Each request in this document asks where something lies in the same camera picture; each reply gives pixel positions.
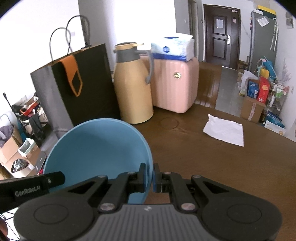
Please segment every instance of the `paper notice on door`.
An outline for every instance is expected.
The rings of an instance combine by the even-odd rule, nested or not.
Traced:
[[[261,27],[264,27],[265,25],[269,24],[269,21],[267,20],[266,17],[257,18],[257,21]]]
[[[223,20],[216,19],[216,25],[217,25],[217,28],[223,28]]]

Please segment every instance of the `thermos lid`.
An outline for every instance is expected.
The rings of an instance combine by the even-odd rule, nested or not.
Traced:
[[[136,42],[124,42],[115,45],[115,50],[125,50],[125,49],[132,49],[133,47],[137,47],[143,44],[137,44]]]

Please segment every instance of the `blue bowl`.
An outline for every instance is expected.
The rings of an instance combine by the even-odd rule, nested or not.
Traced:
[[[146,163],[145,193],[133,193],[128,203],[144,203],[152,180],[153,161],[142,134],[121,120],[102,118],[84,122],[67,132],[50,152],[44,173],[62,171],[66,181],[52,191],[98,175],[116,178],[122,172],[137,172]]]

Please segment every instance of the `orange tag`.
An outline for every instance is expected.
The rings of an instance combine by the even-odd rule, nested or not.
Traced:
[[[77,65],[77,62],[76,62],[76,59],[75,59],[74,55],[71,54],[71,55],[61,59],[59,62],[61,62],[65,67],[68,82],[69,82],[69,85],[70,85],[74,95],[76,97],[80,96],[80,93],[81,93],[81,90],[82,90],[82,79],[80,77],[80,73],[79,73],[79,70],[78,70],[78,65]],[[80,87],[79,87],[78,92],[76,92],[76,90],[75,90],[75,88],[73,86],[73,78],[74,78],[76,73],[78,75],[78,79],[79,79],[79,82],[80,82]]]
[[[265,90],[265,91],[268,90],[267,85],[263,85],[263,86],[262,86],[262,89]]]

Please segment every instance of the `black plastic bag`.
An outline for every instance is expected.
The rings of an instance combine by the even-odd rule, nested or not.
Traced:
[[[27,166],[29,165],[29,163],[24,160],[24,159],[16,159],[11,167],[11,173],[15,173],[17,171],[23,170],[25,169]]]

